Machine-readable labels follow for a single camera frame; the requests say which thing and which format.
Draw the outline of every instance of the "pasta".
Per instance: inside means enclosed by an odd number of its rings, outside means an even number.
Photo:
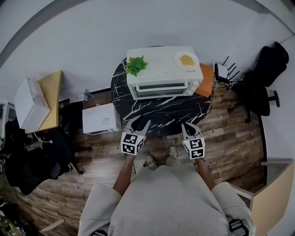
[[[183,55],[179,59],[180,59],[181,64],[183,64],[184,66],[195,65],[194,60],[188,55]]]

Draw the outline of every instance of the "orange box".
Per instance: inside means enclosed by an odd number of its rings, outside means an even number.
[[[213,67],[209,67],[200,63],[200,68],[203,73],[203,81],[195,91],[195,94],[200,94],[205,97],[209,97],[212,93],[212,84],[214,79],[214,69]]]

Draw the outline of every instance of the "black marble table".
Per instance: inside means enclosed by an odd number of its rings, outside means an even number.
[[[133,100],[127,86],[127,75],[124,59],[117,67],[111,83],[112,102],[124,121],[135,116],[144,115],[141,126],[151,119],[147,135],[169,136],[182,132],[181,123],[199,123],[206,115],[210,106],[211,96],[194,94],[192,96],[178,96],[158,99]]]

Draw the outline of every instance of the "white plate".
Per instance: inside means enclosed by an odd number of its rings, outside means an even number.
[[[188,65],[188,66],[183,65],[180,61],[180,58],[183,55],[190,56],[194,60],[195,65]],[[182,69],[184,71],[194,71],[197,68],[197,66],[200,65],[200,61],[197,58],[197,56],[194,55],[193,53],[187,52],[187,51],[179,51],[179,52],[175,53],[173,56],[173,61],[174,61],[175,65],[177,65],[180,69]]]

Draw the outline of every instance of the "sleeve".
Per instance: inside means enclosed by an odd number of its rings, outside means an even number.
[[[227,182],[219,183],[212,189],[212,193],[228,220],[240,219],[248,228],[249,235],[254,236],[256,228],[251,217],[251,212],[231,185]]]
[[[90,192],[80,217],[78,236],[107,235],[110,220],[121,195],[103,184],[95,185]]]

